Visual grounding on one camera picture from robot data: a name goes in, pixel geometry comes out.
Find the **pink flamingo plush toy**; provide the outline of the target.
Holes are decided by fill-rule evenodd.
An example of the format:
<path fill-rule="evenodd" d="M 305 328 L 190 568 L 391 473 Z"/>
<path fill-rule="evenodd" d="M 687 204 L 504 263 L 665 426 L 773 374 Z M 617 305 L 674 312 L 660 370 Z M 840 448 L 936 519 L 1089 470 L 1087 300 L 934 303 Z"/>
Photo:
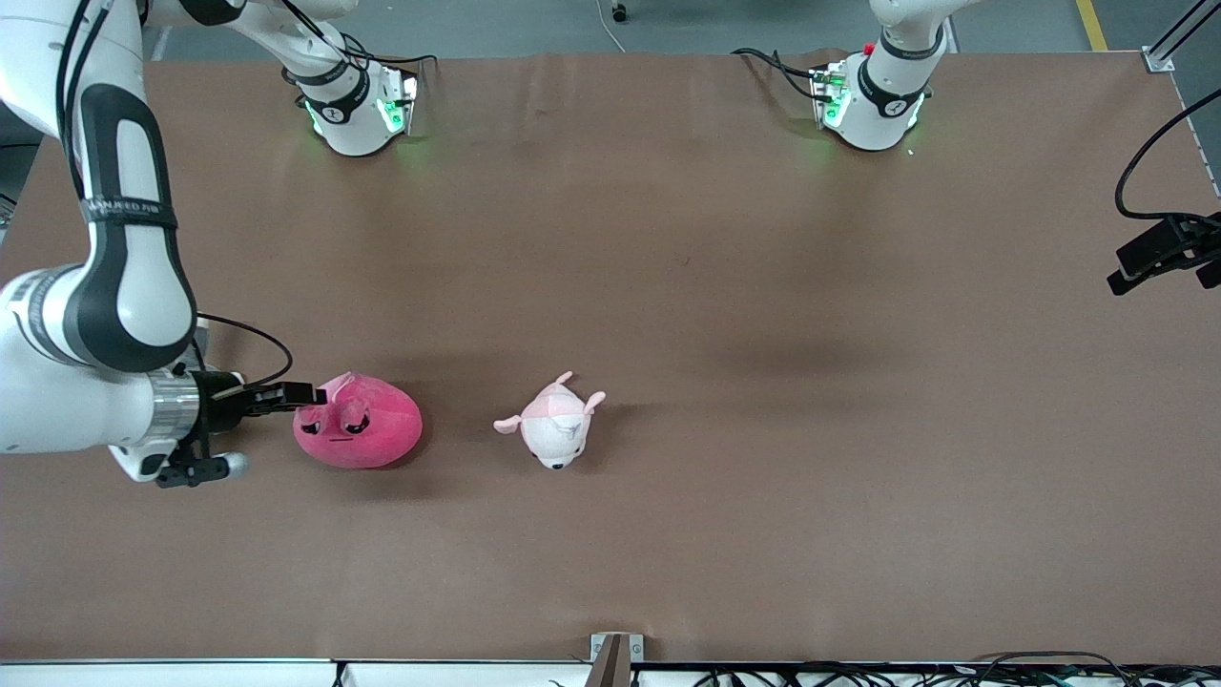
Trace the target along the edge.
<path fill-rule="evenodd" d="M 381 469 L 422 439 L 422 410 L 404 390 L 348 371 L 320 387 L 326 401 L 298 408 L 293 434 L 302 451 L 339 469 Z"/>

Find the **white pink pig plush toy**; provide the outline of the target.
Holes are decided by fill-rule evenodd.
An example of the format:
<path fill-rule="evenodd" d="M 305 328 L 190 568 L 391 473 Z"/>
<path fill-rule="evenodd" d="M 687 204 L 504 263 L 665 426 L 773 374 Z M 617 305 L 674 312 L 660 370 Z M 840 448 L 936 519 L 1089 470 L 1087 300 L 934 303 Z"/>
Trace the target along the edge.
<path fill-rule="evenodd" d="M 523 412 L 493 423 L 497 433 L 523 434 L 530 455 L 545 469 L 567 469 L 580 456 L 589 441 L 589 431 L 596 409 L 606 400 L 606 392 L 593 392 L 589 399 L 578 397 L 567 382 L 571 371 L 560 373 L 552 383 L 538 390 Z"/>

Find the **white table edge strip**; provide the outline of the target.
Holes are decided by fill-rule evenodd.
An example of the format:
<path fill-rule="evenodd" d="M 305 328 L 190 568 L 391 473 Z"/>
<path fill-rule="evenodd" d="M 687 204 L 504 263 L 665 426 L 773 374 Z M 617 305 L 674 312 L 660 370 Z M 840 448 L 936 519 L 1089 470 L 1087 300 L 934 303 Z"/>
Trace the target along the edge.
<path fill-rule="evenodd" d="M 0 687 L 584 687 L 578 663 L 0 663 Z"/>

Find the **brown table cover sheet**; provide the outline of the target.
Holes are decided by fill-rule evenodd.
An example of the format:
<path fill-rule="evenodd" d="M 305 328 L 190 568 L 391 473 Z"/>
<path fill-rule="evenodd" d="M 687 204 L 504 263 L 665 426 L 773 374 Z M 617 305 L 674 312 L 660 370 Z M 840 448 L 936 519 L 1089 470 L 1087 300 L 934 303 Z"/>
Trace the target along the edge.
<path fill-rule="evenodd" d="M 728 56 L 444 60 L 368 159 L 269 62 L 147 84 L 201 309 L 427 431 L 347 472 L 249 419 L 197 489 L 0 458 L 0 659 L 1221 663 L 1221 290 L 1105 281 L 1179 109 L 1134 52 L 949 56 L 880 154 Z M 493 423 L 567 371 L 607 397 L 545 469 Z"/>

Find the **aluminium frame profile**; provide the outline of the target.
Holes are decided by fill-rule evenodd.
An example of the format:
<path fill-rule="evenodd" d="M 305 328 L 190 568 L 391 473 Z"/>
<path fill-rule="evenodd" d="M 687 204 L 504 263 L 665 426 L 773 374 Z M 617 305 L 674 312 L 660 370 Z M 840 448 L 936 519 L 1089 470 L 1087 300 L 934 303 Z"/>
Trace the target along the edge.
<path fill-rule="evenodd" d="M 1173 54 L 1219 11 L 1221 11 L 1221 0 L 1194 0 L 1190 9 L 1187 9 L 1186 13 L 1182 13 L 1158 40 L 1140 48 L 1148 73 L 1173 73 Z"/>

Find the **metal table edge bracket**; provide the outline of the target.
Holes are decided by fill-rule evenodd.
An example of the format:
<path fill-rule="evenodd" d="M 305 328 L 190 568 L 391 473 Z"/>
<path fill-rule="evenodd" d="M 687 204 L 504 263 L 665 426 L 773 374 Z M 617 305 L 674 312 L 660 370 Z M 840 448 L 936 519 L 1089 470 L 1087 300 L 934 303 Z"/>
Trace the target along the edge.
<path fill-rule="evenodd" d="M 591 667 L 584 687 L 640 687 L 637 664 L 645 660 L 645 646 L 643 635 L 591 635 Z"/>

